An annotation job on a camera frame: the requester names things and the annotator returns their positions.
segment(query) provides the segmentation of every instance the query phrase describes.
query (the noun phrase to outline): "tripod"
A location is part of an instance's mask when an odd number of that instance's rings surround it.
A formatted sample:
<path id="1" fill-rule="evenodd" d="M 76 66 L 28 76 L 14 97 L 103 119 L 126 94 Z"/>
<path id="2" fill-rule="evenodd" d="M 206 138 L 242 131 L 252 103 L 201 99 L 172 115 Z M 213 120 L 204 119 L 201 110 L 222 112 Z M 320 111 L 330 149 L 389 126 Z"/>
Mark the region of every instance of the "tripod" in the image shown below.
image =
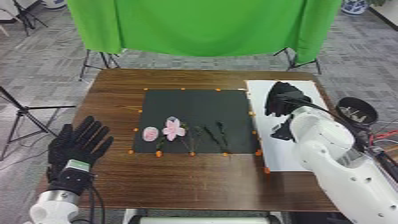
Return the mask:
<path id="1" fill-rule="evenodd" d="M 12 2 L 14 2 L 18 14 L 20 14 L 20 19 L 21 19 L 21 23 L 23 23 L 25 33 L 27 33 L 27 36 L 28 36 L 28 29 L 32 29 L 32 30 L 35 29 L 35 21 L 43 24 L 44 27 L 48 27 L 48 26 L 46 26 L 44 22 L 39 20 L 39 18 L 34 16 L 34 14 L 21 7 L 18 1 L 12 0 Z"/>
<path id="2" fill-rule="evenodd" d="M 50 130 L 50 125 L 51 122 L 55 120 L 57 114 L 59 114 L 59 110 L 62 108 L 75 108 L 76 106 L 51 106 L 51 107 L 25 107 L 21 106 L 20 102 L 16 101 L 14 97 L 11 96 L 9 92 L 5 91 L 4 87 L 0 86 L 0 93 L 4 95 L 4 99 L 7 100 L 7 102 L 12 104 L 12 106 L 18 108 L 18 112 L 16 112 L 16 120 L 14 120 L 14 124 L 12 124 L 12 128 L 11 128 L 11 133 L 9 133 L 9 138 L 7 138 L 7 143 L 5 143 L 5 147 L 4 147 L 4 152 L 2 152 L 2 156 L 0 156 L 0 161 L 4 161 L 5 158 L 5 153 L 7 153 L 7 149 L 9 149 L 9 145 L 12 142 L 20 141 L 21 139 L 32 137 L 34 135 L 41 134 L 41 133 L 50 133 L 55 137 L 57 134 L 53 133 L 53 131 Z M 51 118 L 46 122 L 46 124 L 41 123 L 39 119 L 34 117 L 34 115 L 30 114 L 30 110 L 46 110 L 46 109 L 55 109 Z M 16 134 L 16 127 L 18 127 L 18 123 L 21 120 L 21 117 L 27 117 L 30 119 L 30 121 L 34 122 L 35 126 L 39 127 L 39 131 L 32 132 L 30 134 L 23 135 L 18 138 L 14 137 Z"/>

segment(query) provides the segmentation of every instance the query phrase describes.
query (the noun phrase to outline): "orange clip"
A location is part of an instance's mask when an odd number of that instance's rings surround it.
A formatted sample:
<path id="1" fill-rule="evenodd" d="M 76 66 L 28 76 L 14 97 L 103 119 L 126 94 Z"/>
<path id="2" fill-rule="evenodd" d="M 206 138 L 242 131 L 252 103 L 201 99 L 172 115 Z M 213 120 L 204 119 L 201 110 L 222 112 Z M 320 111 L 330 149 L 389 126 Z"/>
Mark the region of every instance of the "orange clip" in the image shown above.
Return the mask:
<path id="1" fill-rule="evenodd" d="M 263 169 L 265 169 L 265 173 L 270 174 L 270 168 L 265 167 Z"/>
<path id="2" fill-rule="evenodd" d="M 258 151 L 256 151 L 256 156 L 261 156 L 261 155 L 263 155 L 263 150 L 258 149 Z"/>
<path id="3" fill-rule="evenodd" d="M 160 158 L 163 156 L 163 152 L 156 151 L 156 157 Z"/>

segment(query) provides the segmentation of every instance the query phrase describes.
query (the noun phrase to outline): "white paper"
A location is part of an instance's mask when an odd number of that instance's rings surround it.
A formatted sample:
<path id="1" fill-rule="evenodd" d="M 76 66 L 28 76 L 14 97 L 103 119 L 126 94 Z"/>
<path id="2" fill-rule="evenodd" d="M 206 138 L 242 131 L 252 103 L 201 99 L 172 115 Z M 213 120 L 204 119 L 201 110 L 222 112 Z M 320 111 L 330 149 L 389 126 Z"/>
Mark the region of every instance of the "white paper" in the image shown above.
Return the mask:
<path id="1" fill-rule="evenodd" d="M 258 134 L 261 138 L 261 148 L 265 164 L 270 171 L 307 171 L 298 163 L 298 159 L 293 156 L 293 141 L 284 141 L 270 137 L 272 128 L 284 123 L 288 116 L 275 117 L 274 115 L 265 116 L 265 101 L 268 97 L 268 92 L 277 81 L 272 80 L 250 80 L 247 81 L 249 90 L 249 101 L 252 106 L 254 125 L 258 129 Z M 313 103 L 327 109 L 327 105 L 322 99 L 322 95 L 314 86 L 313 81 L 291 81 L 288 82 L 304 92 L 306 96 L 311 97 Z"/>

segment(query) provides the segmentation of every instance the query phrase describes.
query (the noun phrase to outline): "black glove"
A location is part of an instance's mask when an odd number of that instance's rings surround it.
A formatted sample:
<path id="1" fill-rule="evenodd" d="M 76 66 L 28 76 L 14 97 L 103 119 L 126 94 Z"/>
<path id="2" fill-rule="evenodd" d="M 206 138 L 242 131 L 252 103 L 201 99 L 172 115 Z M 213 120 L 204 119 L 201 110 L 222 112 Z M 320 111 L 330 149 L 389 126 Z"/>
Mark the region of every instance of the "black glove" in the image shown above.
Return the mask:
<path id="1" fill-rule="evenodd" d="M 108 137 L 99 145 L 107 134 L 108 127 L 103 127 L 101 122 L 94 121 L 92 116 L 85 118 L 75 131 L 71 124 L 64 125 L 59 137 L 48 145 L 50 182 L 59 179 L 60 171 L 71 159 L 89 163 L 91 167 L 94 166 L 96 160 L 103 156 L 114 142 L 114 137 Z"/>
<path id="2" fill-rule="evenodd" d="M 288 115 L 293 110 L 311 103 L 311 98 L 304 95 L 290 83 L 277 82 L 268 93 L 265 102 L 265 115 L 275 113 L 275 116 Z"/>

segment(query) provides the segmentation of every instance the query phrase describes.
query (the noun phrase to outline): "black mat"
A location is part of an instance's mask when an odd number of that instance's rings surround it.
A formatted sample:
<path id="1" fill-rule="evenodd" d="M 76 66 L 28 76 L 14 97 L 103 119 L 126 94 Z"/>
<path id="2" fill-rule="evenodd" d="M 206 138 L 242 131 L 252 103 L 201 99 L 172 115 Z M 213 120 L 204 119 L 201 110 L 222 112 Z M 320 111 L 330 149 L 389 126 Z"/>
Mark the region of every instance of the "black mat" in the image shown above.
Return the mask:
<path id="1" fill-rule="evenodd" d="M 222 123 L 227 147 L 220 147 L 204 131 L 195 153 L 222 153 L 226 150 L 238 154 L 256 152 L 259 143 L 252 134 L 252 117 L 249 116 L 249 100 L 243 91 L 149 90 L 146 92 L 140 125 L 133 141 L 135 152 L 156 152 L 160 138 L 155 142 L 146 142 L 142 140 L 142 131 L 146 127 L 156 127 L 160 136 L 163 136 L 162 130 L 171 116 L 187 124 L 190 130 L 194 130 L 194 127 L 201 127 L 201 129 L 206 127 L 220 142 L 224 141 L 217 122 Z M 187 144 L 190 143 L 188 133 L 172 142 L 165 140 L 162 147 L 165 153 L 188 153 L 181 140 Z"/>

